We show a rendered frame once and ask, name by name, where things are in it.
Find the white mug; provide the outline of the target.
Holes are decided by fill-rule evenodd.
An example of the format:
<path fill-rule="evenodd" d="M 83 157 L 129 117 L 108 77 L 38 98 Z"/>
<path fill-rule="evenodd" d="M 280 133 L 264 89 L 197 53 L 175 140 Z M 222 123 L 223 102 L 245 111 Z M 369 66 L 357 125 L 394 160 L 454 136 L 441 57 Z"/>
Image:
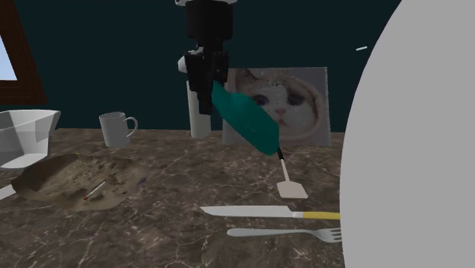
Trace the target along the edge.
<path fill-rule="evenodd" d="M 109 148 L 123 148 L 130 143 L 130 136 L 138 129 L 135 117 L 127 117 L 124 112 L 111 112 L 99 116 L 105 145 Z M 134 130 L 129 131 L 128 121 L 134 123 Z"/>

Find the white pen with red tip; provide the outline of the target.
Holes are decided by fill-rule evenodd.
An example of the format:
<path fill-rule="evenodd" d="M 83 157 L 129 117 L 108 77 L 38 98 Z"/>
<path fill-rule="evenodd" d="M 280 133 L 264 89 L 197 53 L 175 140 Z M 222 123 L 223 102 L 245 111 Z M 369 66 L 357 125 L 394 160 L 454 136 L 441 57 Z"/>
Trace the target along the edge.
<path fill-rule="evenodd" d="M 96 193 L 104 184 L 106 183 L 106 181 L 103 181 L 101 182 L 98 186 L 96 186 L 88 195 L 86 195 L 83 200 L 86 201 L 86 200 L 89 200 L 89 198 L 94 194 Z"/>

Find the white flat object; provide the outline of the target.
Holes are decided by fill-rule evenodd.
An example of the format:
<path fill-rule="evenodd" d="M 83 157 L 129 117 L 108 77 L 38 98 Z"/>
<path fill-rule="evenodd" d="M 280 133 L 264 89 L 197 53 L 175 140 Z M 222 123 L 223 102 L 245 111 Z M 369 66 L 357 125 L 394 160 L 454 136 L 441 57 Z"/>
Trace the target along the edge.
<path fill-rule="evenodd" d="M 0 189 L 0 200 L 2 199 L 5 199 L 9 196 L 12 196 L 16 194 L 16 191 L 14 190 L 13 186 L 11 184 L 5 186 L 5 187 L 2 187 Z"/>

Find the white angular container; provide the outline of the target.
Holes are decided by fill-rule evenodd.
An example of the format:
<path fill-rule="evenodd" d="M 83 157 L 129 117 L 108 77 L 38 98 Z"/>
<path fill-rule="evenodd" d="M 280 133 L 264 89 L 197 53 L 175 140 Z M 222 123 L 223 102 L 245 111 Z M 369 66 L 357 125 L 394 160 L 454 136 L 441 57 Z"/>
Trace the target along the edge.
<path fill-rule="evenodd" d="M 47 157 L 60 116 L 59 110 L 0 112 L 0 170 L 27 168 Z"/>

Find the cat picture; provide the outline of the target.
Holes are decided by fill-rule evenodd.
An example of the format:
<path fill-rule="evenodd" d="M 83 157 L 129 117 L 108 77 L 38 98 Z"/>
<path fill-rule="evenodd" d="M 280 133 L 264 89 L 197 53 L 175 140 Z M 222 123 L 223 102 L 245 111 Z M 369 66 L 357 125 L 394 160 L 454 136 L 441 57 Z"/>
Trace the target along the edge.
<path fill-rule="evenodd" d="M 225 89 L 250 96 L 279 124 L 283 148 L 332 145 L 325 67 L 230 69 Z"/>

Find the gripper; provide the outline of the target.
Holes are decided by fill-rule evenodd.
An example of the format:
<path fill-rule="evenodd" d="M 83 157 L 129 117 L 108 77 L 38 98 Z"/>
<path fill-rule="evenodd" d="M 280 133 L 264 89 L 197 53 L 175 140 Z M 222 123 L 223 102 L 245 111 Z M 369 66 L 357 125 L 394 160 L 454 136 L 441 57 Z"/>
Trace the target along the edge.
<path fill-rule="evenodd" d="M 215 81 L 224 85 L 228 80 L 229 52 L 223 50 L 224 42 L 233 35 L 233 7 L 234 0 L 189 0 L 185 4 L 186 35 L 204 49 L 184 55 L 200 114 L 212 115 L 213 67 Z"/>

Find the window with brown frame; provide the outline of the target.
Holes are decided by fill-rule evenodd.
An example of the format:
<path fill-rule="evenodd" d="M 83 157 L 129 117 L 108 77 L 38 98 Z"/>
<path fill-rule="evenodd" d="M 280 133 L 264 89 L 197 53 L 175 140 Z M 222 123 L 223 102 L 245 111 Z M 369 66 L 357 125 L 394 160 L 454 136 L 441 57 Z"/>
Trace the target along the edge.
<path fill-rule="evenodd" d="M 15 81 L 0 79 L 0 104 L 46 104 L 46 93 L 14 0 L 0 0 L 0 37 L 16 75 Z"/>

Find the tall white cylinder bottle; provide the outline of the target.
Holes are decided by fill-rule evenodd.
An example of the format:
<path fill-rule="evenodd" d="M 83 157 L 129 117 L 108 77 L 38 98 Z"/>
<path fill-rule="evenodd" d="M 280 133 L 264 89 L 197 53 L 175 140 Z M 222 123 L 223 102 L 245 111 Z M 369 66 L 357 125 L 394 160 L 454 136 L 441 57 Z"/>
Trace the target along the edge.
<path fill-rule="evenodd" d="M 211 133 L 211 116 L 199 112 L 196 92 L 191 91 L 190 80 L 186 80 L 187 100 L 190 116 L 190 134 L 194 139 L 202 139 Z"/>

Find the brown rough dish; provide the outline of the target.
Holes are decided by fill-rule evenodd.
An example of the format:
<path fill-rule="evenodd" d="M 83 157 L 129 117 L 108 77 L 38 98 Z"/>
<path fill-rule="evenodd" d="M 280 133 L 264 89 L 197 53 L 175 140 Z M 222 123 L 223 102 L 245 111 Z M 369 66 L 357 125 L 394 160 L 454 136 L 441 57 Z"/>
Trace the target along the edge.
<path fill-rule="evenodd" d="M 26 199 L 45 201 L 62 209 L 105 210 L 134 194 L 149 171 L 131 159 L 67 154 L 31 165 L 11 185 Z M 84 201 L 103 181 L 106 183 Z"/>

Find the silver fork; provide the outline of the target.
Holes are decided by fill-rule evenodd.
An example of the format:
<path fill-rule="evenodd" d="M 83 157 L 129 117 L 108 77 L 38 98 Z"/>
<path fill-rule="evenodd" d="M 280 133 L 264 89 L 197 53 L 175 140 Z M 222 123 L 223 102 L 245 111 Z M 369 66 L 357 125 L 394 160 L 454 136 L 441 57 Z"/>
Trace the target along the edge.
<path fill-rule="evenodd" d="M 256 237 L 269 235 L 309 234 L 327 243 L 339 243 L 342 241 L 340 228 L 322 228 L 318 230 L 307 229 L 262 229 L 262 228 L 231 228 L 227 235 L 232 237 Z"/>

